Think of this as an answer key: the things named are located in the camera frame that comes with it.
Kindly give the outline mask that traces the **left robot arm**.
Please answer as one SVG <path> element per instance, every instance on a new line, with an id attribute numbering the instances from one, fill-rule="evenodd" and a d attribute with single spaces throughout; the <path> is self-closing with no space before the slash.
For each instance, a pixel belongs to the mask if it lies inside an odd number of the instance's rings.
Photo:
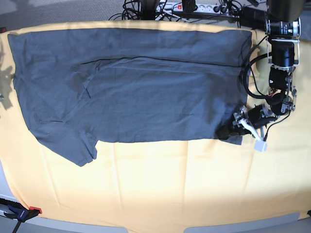
<path id="1" fill-rule="evenodd" d="M 267 10 L 257 10 L 244 6 L 235 11 L 249 27 L 265 31 L 267 53 L 248 59 L 242 70 L 242 84 L 246 93 L 254 99 L 265 100 L 265 104 L 246 109 L 242 106 L 235 112 L 229 123 L 221 126 L 216 136 L 227 140 L 232 136 L 251 134 L 254 138 L 266 141 L 268 133 L 263 128 L 280 123 L 281 116 L 288 117 L 295 110 L 296 88 L 293 86 L 293 73 L 299 65 L 299 38 L 301 35 L 300 15 L 304 0 L 268 0 Z M 248 75 L 253 73 L 252 65 L 266 58 L 270 66 L 269 93 L 254 94 L 249 90 Z"/>

